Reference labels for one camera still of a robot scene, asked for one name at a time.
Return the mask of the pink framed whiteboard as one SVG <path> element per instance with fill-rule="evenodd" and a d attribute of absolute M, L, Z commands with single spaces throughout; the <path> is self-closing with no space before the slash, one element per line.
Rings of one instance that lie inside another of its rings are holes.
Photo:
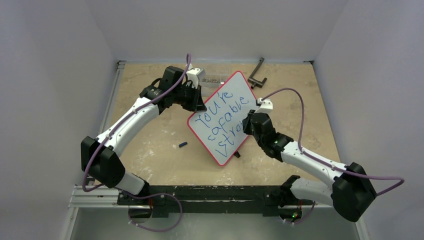
<path fill-rule="evenodd" d="M 206 111 L 193 113 L 187 126 L 219 166 L 224 166 L 248 136 L 242 120 L 256 110 L 257 98 L 241 71 L 235 71 L 206 101 Z"/>

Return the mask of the blue marker cap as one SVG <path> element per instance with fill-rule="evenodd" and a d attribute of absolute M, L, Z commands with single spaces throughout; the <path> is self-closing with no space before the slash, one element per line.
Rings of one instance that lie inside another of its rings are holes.
<path fill-rule="evenodd" d="M 186 146 L 188 143 L 187 142 L 182 142 L 182 143 L 180 143 L 179 145 L 178 145 L 178 147 L 179 148 L 181 148 L 181 147 L 183 147 L 183 146 Z"/>

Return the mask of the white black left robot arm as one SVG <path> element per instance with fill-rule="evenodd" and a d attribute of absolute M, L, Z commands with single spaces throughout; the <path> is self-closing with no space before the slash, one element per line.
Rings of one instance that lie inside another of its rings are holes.
<path fill-rule="evenodd" d="M 132 107 L 111 127 L 97 137 L 85 137 L 80 145 L 83 190 L 88 177 L 101 186 L 125 191 L 138 205 L 149 199 L 149 183 L 126 170 L 120 160 L 127 145 L 149 122 L 172 105 L 189 112 L 204 112 L 206 106 L 199 81 L 205 70 L 188 64 L 185 69 L 168 66 L 162 77 L 145 87 Z"/>

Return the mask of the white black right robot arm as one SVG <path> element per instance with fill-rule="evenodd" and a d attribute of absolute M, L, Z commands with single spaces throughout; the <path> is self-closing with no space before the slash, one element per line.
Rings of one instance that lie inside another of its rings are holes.
<path fill-rule="evenodd" d="M 307 153 L 293 138 L 277 132 L 268 114 L 250 110 L 242 126 L 243 132 L 253 136 L 268 157 L 318 179 L 290 176 L 280 186 L 280 206 L 309 200 L 331 206 L 345 220 L 357 222 L 376 199 L 376 190 L 361 165 L 355 162 L 346 165 Z"/>

